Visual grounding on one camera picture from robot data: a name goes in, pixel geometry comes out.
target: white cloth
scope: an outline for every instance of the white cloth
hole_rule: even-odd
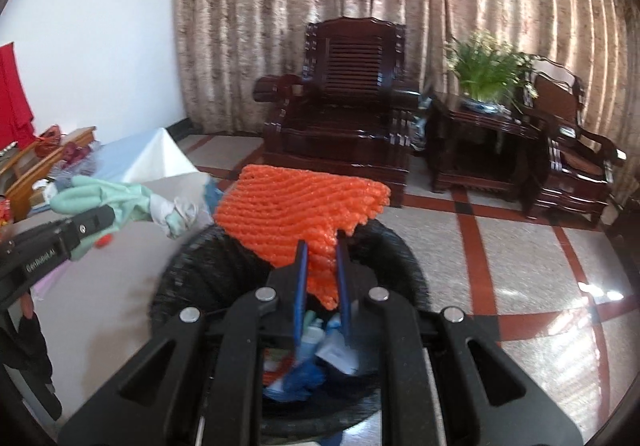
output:
[[[96,179],[142,183],[198,171],[164,128],[104,145],[98,153]]]
[[[169,238],[178,238],[190,229],[204,229],[212,223],[211,214],[203,201],[196,205],[182,197],[175,197],[171,202],[154,193],[149,201],[149,212],[151,219],[162,227]],[[179,220],[179,227],[178,223],[174,223],[173,227],[169,225],[167,218],[172,213],[178,214],[174,220]]]

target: bag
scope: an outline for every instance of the bag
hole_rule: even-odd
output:
[[[44,159],[47,155],[53,153],[56,149],[59,148],[60,141],[62,141],[60,126],[54,124],[42,135],[36,137],[36,145],[33,148],[36,157],[38,159]]]
[[[351,259],[370,267],[381,286],[419,309],[429,309],[429,292],[412,251],[377,220],[359,225],[348,240]],[[273,267],[244,248],[218,225],[194,236],[172,258],[151,302],[152,332],[188,306],[204,313],[230,307],[242,294],[265,285]],[[331,314],[313,296],[307,308],[327,320]],[[327,381],[305,402],[262,400],[263,444],[305,442],[334,435],[380,410],[377,374],[354,378],[328,370]]]

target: green plant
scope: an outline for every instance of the green plant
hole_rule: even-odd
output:
[[[516,86],[533,86],[523,79],[531,68],[528,54],[501,43],[487,31],[472,34],[467,41],[452,39],[446,44],[447,63],[460,82],[461,92],[480,102],[510,100]]]

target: beige curtain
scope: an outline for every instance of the beige curtain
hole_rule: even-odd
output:
[[[632,0],[175,0],[182,91],[207,132],[260,131],[255,79],[302,69],[306,23],[375,16],[405,24],[407,73],[454,90],[444,40],[488,29],[521,50],[565,64],[587,87],[586,127],[630,156],[623,197],[640,157],[640,13]]]

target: white wall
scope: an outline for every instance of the white wall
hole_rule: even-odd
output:
[[[10,0],[12,41],[37,133],[95,125],[109,142],[185,117],[172,0]]]

